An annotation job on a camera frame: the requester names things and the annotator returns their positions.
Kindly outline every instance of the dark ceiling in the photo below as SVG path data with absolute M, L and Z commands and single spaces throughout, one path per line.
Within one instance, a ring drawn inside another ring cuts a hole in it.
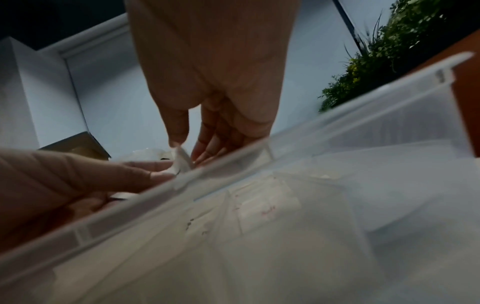
M 38 50 L 123 13 L 123 0 L 0 0 L 0 39 Z

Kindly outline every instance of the human hand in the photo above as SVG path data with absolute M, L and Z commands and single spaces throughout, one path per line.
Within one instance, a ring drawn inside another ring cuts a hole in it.
M 171 161 L 112 163 L 73 154 L 0 150 L 0 251 L 174 177 Z
M 270 134 L 299 0 L 129 0 L 130 29 L 170 145 L 201 104 L 196 164 Z

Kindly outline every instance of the green plant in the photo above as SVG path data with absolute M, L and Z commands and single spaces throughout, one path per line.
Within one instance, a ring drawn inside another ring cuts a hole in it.
M 360 41 L 360 52 L 349 56 L 346 72 L 322 90 L 320 111 L 326 111 L 375 88 L 385 77 L 395 75 L 396 68 L 412 48 L 448 22 L 451 8 L 462 5 L 458 0 L 397 0 L 390 8 L 385 26 L 380 18 L 372 33 Z

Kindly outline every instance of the transparent storage box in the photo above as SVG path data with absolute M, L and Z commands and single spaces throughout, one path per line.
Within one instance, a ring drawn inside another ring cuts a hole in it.
M 453 56 L 0 260 L 4 303 L 470 303 Z

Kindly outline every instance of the white wall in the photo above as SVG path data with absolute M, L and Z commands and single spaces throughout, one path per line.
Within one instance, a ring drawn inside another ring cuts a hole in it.
M 387 24 L 390 17 L 390 7 L 395 0 L 339 0 L 355 28 L 365 34 L 365 29 L 371 33 L 375 23 L 380 18 L 380 25 Z
M 317 99 L 332 76 L 343 73 L 347 53 L 356 46 L 329 0 L 302 3 L 289 45 L 280 108 L 273 133 L 319 115 Z M 112 155 L 134 150 L 167 150 L 168 138 L 135 55 L 129 34 L 67 59 L 89 130 Z M 199 132 L 200 111 L 190 111 L 191 150 Z
M 0 147 L 40 147 L 10 38 L 0 41 Z
M 86 131 L 65 61 L 11 41 L 40 147 Z
M 304 0 L 290 39 L 277 133 L 319 115 L 322 89 L 345 72 L 342 61 L 358 49 L 330 0 Z

